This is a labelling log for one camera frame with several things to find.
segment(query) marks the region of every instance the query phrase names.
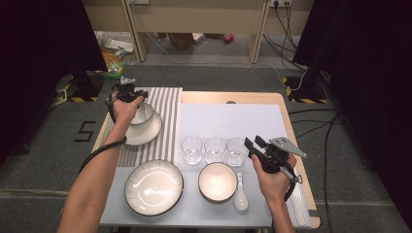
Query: person's left hand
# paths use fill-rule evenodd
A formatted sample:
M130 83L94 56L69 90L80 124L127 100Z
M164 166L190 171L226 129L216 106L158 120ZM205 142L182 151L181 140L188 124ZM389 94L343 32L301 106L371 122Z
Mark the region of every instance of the person's left hand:
M113 111L116 116L116 121L125 121L127 123L130 123L131 120L136 115L136 109L137 107L144 101L145 99L143 96L137 97L135 100L133 100L130 103L126 103L121 101L120 99L117 99L113 102Z

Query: striped placemat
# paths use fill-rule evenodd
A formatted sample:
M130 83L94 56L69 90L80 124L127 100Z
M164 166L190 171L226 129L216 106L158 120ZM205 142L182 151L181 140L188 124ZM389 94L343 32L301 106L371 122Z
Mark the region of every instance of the striped placemat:
M122 145L118 167L137 167L140 164L161 159L175 162L175 147L178 138L179 107L182 99L180 87L136 87L149 92L146 103L152 105L160 115L162 127L157 137L149 143L141 146ZM112 130L113 122L107 120L104 129L103 140Z

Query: power strip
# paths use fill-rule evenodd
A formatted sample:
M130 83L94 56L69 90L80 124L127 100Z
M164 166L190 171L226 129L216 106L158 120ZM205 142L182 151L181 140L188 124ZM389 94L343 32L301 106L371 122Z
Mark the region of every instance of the power strip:
M271 0L270 1L270 7L271 8L275 7L275 2L276 1L279 3L278 8L286 8L286 7L290 7L292 5L292 0Z

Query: plate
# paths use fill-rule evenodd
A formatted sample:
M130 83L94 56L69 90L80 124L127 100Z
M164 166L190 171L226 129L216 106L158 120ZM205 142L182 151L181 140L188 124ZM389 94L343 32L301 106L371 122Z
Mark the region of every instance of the plate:
M154 115L144 123L131 124L126 132L128 145L143 145L153 140L160 132L162 125L160 115L154 111Z
M150 104L143 103L139 107L139 109L136 110L136 116L134 117L133 120L131 120L132 124L141 124L145 123L147 120L151 119L152 115L154 114L154 107Z
M143 216L161 215L176 205L183 193L183 176L172 163L152 160L135 168L124 194L128 205Z
M236 185L233 169L221 162L208 164L199 175L200 193L211 202L221 203L230 199Z

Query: white ceramic spoon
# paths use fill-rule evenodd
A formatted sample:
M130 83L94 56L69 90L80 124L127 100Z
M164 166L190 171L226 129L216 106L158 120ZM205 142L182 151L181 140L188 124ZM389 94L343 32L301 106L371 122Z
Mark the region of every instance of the white ceramic spoon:
M248 199L246 198L245 191L243 190L242 173L237 173L237 191L234 196L234 206L239 211L245 211L248 209Z

